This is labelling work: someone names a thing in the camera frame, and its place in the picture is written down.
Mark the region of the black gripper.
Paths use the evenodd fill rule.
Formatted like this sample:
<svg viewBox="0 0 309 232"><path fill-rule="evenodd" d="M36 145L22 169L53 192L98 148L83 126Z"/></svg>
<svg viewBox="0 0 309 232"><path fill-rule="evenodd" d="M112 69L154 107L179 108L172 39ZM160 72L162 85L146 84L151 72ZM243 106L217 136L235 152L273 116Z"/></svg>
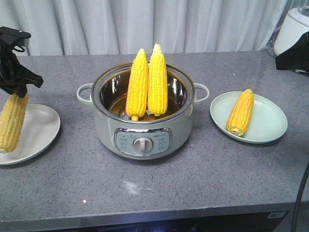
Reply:
<svg viewBox="0 0 309 232"><path fill-rule="evenodd" d="M27 85L40 88L43 78L20 64L16 52L25 52L31 34L1 26L0 28L0 88L6 93L23 98Z"/></svg>

